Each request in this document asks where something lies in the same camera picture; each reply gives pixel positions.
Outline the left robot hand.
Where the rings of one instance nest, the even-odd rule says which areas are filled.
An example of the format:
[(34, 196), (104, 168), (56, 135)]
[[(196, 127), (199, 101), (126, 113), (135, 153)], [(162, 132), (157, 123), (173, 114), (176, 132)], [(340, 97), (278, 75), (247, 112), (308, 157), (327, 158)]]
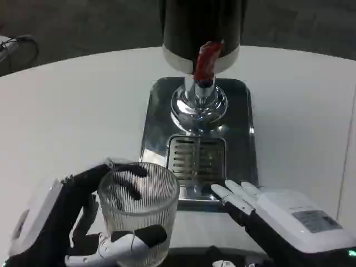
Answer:
[(11, 237), (3, 266), (114, 266), (143, 255), (167, 240), (158, 224), (113, 235), (88, 234), (97, 216), (94, 192), (112, 170), (147, 178), (148, 169), (126, 160), (106, 159), (79, 174), (54, 179), (39, 201), (25, 210)]

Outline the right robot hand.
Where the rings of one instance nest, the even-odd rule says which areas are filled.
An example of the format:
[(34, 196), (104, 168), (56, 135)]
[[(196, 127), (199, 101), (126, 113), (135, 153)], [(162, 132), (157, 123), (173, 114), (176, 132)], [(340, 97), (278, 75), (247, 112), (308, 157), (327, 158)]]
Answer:
[(275, 266), (355, 266), (355, 236), (306, 195), (246, 181), (210, 188)]

